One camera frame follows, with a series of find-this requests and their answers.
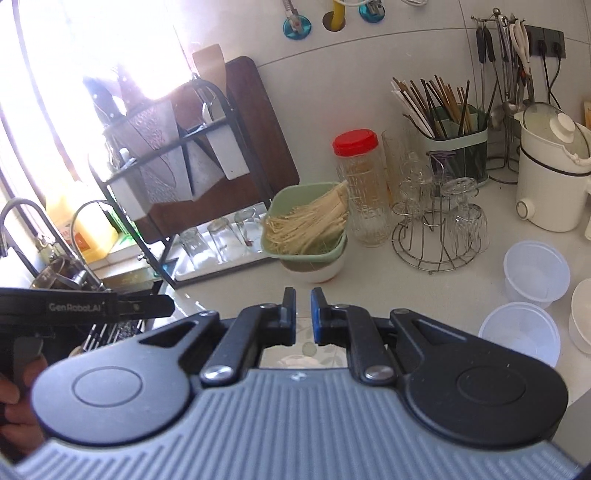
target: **yellow pipe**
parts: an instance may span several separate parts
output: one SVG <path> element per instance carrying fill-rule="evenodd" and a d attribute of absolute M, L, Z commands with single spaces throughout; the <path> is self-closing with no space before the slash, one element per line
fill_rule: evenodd
<path fill-rule="evenodd" d="M 333 0 L 333 18 L 330 22 L 332 31 L 340 30 L 345 21 L 345 6 Z"/>

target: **plastic container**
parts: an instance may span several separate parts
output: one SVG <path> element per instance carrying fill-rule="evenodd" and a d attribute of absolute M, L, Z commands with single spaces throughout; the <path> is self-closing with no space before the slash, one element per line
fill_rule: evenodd
<path fill-rule="evenodd" d="M 569 289 L 570 269 L 555 248 L 524 241 L 505 254 L 505 291 L 511 301 L 527 301 L 543 309 Z"/>
<path fill-rule="evenodd" d="M 326 181 L 322 183 L 309 183 L 307 185 L 293 185 L 286 187 L 275 195 L 267 215 L 278 216 L 287 215 L 294 207 L 301 205 L 308 205 L 322 197 L 326 192 L 333 188 L 337 183 L 335 181 Z M 271 252 L 268 249 L 265 232 L 261 237 L 261 246 L 263 252 L 271 258 L 279 258 L 280 260 L 298 261 L 298 262 L 322 262 L 330 263 L 340 257 L 345 248 L 347 236 L 343 234 L 335 248 L 330 252 L 321 255 L 281 255 Z"/>
<path fill-rule="evenodd" d="M 81 181 L 74 182 L 70 188 L 47 195 L 47 215 L 69 244 L 72 244 L 72 217 L 83 203 L 90 200 L 94 200 L 90 189 Z M 117 231 L 111 226 L 98 204 L 88 205 L 78 214 L 74 226 L 74 239 L 88 263 L 105 258 L 117 238 Z"/>
<path fill-rule="evenodd" d="M 545 310 L 531 303 L 518 301 L 497 308 L 486 317 L 478 336 L 551 367 L 558 363 L 558 327 Z"/>
<path fill-rule="evenodd" d="M 389 240 L 392 213 L 378 136 L 371 130 L 353 130 L 333 141 L 337 173 L 349 182 L 349 217 L 355 237 L 366 247 Z"/>

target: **human hand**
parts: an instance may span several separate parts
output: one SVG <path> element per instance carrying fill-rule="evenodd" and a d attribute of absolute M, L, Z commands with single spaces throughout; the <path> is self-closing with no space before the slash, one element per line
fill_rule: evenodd
<path fill-rule="evenodd" d="M 47 361 L 42 355 L 28 364 L 22 374 L 25 386 L 31 388 L 35 379 L 46 368 Z M 45 440 L 31 409 L 29 395 L 21 398 L 17 386 L 0 375 L 0 403 L 6 404 L 4 417 L 10 422 L 0 427 L 0 434 L 21 453 L 29 455 Z"/>

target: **kettle lid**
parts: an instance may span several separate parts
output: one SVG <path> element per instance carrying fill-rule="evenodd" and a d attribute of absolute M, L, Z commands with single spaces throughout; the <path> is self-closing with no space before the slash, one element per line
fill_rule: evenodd
<path fill-rule="evenodd" d="M 563 145 L 571 155 L 591 157 L 587 139 L 571 117 L 548 103 L 535 102 L 523 113 L 523 126 L 532 134 Z"/>

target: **scissors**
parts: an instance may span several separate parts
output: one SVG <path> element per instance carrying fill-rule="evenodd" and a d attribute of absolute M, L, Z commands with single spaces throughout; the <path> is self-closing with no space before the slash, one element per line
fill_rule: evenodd
<path fill-rule="evenodd" d="M 534 82 L 531 77 L 531 62 L 530 62 L 530 38 L 525 29 L 525 20 L 521 22 L 518 20 L 509 26 L 509 34 L 511 35 L 511 43 L 517 52 L 519 59 L 523 65 L 525 72 L 527 92 L 530 101 L 534 101 Z"/>

